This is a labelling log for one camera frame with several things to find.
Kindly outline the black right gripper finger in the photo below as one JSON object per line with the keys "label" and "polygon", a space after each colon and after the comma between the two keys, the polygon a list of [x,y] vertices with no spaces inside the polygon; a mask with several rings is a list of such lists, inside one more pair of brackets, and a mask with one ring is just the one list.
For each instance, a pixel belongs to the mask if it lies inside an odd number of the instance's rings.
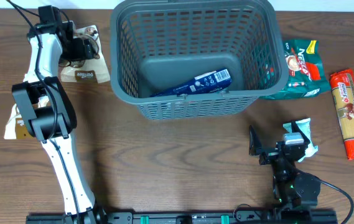
{"label": "black right gripper finger", "polygon": [[309,138],[304,134],[304,132],[301,130],[301,128],[298,126],[298,124],[295,121],[291,122],[291,129],[292,129],[292,133],[300,133],[300,135],[304,140],[304,144],[310,143]]}
{"label": "black right gripper finger", "polygon": [[262,153],[262,144],[259,140],[254,128],[249,126],[249,154],[258,156]]}

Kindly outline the blue snack box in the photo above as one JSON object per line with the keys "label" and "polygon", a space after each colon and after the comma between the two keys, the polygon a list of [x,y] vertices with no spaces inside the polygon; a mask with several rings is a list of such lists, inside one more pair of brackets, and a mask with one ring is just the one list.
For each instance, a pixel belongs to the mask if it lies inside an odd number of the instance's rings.
{"label": "blue snack box", "polygon": [[232,78],[226,68],[204,73],[175,87],[160,91],[152,96],[197,95],[214,93],[228,88]]}

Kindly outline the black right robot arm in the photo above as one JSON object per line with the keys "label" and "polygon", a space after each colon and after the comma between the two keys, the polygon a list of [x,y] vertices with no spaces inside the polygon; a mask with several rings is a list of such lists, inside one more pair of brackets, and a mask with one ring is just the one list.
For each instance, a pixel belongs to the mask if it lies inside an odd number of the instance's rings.
{"label": "black right robot arm", "polygon": [[272,167],[274,196],[285,209],[300,210],[315,207],[320,183],[309,174],[298,171],[295,163],[305,156],[309,138],[291,122],[292,131],[274,147],[264,147],[252,126],[249,127],[249,155],[258,156],[261,166]]}

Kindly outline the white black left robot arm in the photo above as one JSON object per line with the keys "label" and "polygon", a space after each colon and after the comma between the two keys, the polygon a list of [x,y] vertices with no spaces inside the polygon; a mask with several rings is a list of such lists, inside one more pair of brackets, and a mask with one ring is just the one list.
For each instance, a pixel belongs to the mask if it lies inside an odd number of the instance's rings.
{"label": "white black left robot arm", "polygon": [[26,223],[107,223],[108,217],[88,186],[75,149],[77,116],[59,78],[58,65],[96,58],[98,47],[77,37],[74,23],[55,6],[35,13],[27,40],[29,71],[12,95],[27,132],[41,143],[54,167],[64,199],[62,215],[30,214]]}

